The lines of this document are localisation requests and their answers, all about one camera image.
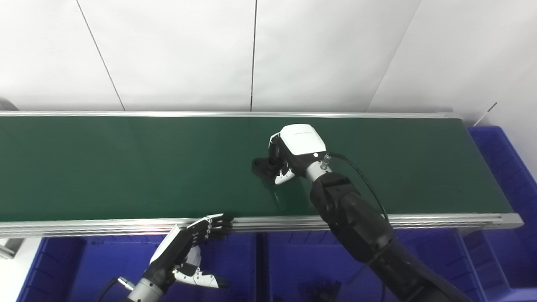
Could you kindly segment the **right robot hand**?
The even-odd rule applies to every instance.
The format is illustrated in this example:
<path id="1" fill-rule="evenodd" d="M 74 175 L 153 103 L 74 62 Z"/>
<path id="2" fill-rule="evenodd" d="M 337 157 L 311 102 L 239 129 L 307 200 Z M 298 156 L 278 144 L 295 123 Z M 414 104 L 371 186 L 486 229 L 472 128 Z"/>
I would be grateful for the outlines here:
<path id="1" fill-rule="evenodd" d="M 324 161 L 327 149 L 318 132 L 309 124 L 287 125 L 271 136 L 268 146 L 270 160 L 275 160 L 276 173 L 271 177 L 280 185 L 294 177 L 311 182 L 332 172 Z"/>

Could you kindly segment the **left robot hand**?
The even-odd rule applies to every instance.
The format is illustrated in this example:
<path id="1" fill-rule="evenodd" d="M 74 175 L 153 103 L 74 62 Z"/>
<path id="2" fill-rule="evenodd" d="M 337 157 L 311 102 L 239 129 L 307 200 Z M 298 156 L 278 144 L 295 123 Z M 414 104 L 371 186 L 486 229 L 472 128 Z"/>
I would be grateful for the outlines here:
<path id="1" fill-rule="evenodd" d="M 142 275 L 163 294 L 176 281 L 202 287 L 226 288 L 226 279 L 203 273 L 200 252 L 194 250 L 206 239 L 221 240 L 230 235 L 233 216 L 224 213 L 204 216 L 182 228 L 177 225 L 166 235 Z"/>

